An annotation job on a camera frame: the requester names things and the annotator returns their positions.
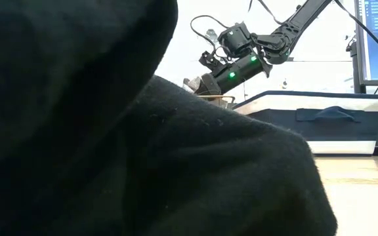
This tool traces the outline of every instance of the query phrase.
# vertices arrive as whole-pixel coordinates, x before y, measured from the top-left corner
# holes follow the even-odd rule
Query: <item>storage box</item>
[[[303,135],[316,155],[372,155],[378,95],[267,91],[234,111]]]

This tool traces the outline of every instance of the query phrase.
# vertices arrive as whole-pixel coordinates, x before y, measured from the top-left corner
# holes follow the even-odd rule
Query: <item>green led light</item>
[[[236,76],[236,73],[230,72],[230,74],[228,74],[228,76],[229,76],[230,79],[233,79]]]

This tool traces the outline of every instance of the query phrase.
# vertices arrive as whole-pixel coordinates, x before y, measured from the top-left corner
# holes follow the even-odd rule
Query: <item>robotic arm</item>
[[[307,0],[270,35],[249,33],[244,23],[226,29],[219,35],[219,43],[229,58],[238,59],[222,64],[213,54],[205,51],[199,62],[211,73],[202,75],[195,88],[192,85],[194,93],[222,95],[260,72],[265,72],[269,77],[272,64],[287,61],[304,30],[331,2]]]

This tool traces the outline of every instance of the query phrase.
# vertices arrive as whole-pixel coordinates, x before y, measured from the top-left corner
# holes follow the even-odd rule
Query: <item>box handle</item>
[[[297,121],[350,121],[361,122],[358,113],[364,111],[350,111],[339,106],[320,109],[297,109]]]

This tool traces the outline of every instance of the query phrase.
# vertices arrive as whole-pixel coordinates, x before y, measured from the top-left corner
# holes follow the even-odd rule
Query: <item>table surface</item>
[[[337,236],[378,236],[378,157],[316,158]]]

